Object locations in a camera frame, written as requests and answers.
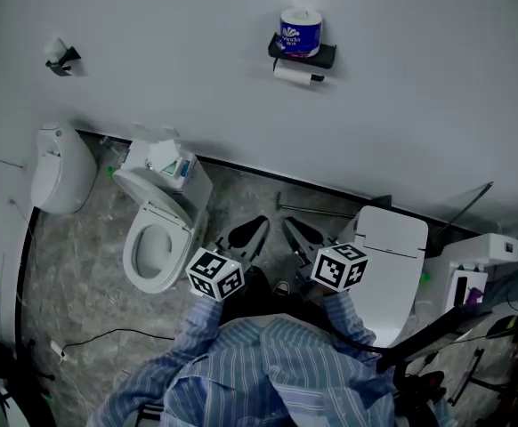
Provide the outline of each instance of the hand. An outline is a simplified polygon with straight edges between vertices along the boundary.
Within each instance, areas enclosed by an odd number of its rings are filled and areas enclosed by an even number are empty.
[[[321,283],[317,283],[316,289],[318,289],[319,292],[322,293],[322,295],[324,295],[324,296],[338,294],[338,292],[335,291],[334,289],[329,288],[328,286],[322,285]]]

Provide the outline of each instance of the white wall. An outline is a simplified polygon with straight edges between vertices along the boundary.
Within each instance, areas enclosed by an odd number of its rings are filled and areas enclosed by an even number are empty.
[[[275,81],[266,54],[292,4],[338,44],[311,90]],[[87,77],[45,68],[52,33]],[[518,0],[0,0],[0,157],[31,163],[52,118],[171,125],[200,154],[440,218],[495,181],[463,224],[516,230]]]
[[[6,343],[14,340],[16,286],[27,227],[20,213],[7,200],[14,198],[29,218],[27,187],[30,181],[30,171],[0,165],[0,340]]]

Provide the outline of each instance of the striped shirt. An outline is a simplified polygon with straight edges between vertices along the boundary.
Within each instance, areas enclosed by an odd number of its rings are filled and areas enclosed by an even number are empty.
[[[134,411],[161,403],[160,425],[395,425],[391,374],[377,355],[276,318],[260,327],[244,319],[220,330],[223,304],[202,297],[172,349],[129,376],[91,416],[89,427],[121,426]],[[371,344],[348,293],[326,298],[342,334]],[[455,425],[446,404],[441,426]]]

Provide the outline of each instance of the toilet lid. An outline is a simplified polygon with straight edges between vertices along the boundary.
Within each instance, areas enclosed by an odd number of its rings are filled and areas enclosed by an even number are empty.
[[[188,226],[191,226],[191,219],[188,214],[160,188],[154,186],[140,175],[119,169],[113,173],[113,179],[121,189],[139,205],[147,202],[153,206],[178,217]]]

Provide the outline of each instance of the gray marble floor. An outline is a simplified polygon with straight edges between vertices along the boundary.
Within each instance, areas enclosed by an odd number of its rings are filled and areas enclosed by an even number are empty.
[[[194,301],[185,278],[162,294],[142,293],[128,281],[121,259],[138,205],[108,173],[110,166],[118,166],[118,154],[125,150],[125,145],[113,142],[109,147],[100,146],[95,139],[87,142],[99,164],[91,195],[83,208],[72,215],[39,215],[22,296],[22,339],[36,341],[36,364],[42,371],[55,375],[55,381],[46,386],[53,396],[51,408],[59,426],[85,425],[87,416],[107,394],[144,360],[165,352],[170,342],[116,332],[68,348],[69,359],[60,365],[50,349],[51,340],[59,345],[81,342],[117,327],[174,337],[184,312]],[[349,214],[360,209],[352,201],[282,181],[218,165],[204,167],[214,183],[206,241],[214,239],[230,222],[266,215],[271,221],[271,232],[254,263],[272,283],[280,278],[291,279],[298,265],[280,224],[284,217],[300,213],[276,210],[279,191],[285,200],[296,205]],[[312,214],[303,217],[330,234],[337,234],[347,223],[343,218]],[[476,346],[480,344],[448,347],[430,365],[431,369],[446,371],[449,391],[465,371]],[[510,350],[502,343],[488,346],[495,349],[490,350],[482,367],[496,376],[505,376]],[[495,400],[490,391],[470,388],[453,413],[459,424],[468,424],[486,413]]]

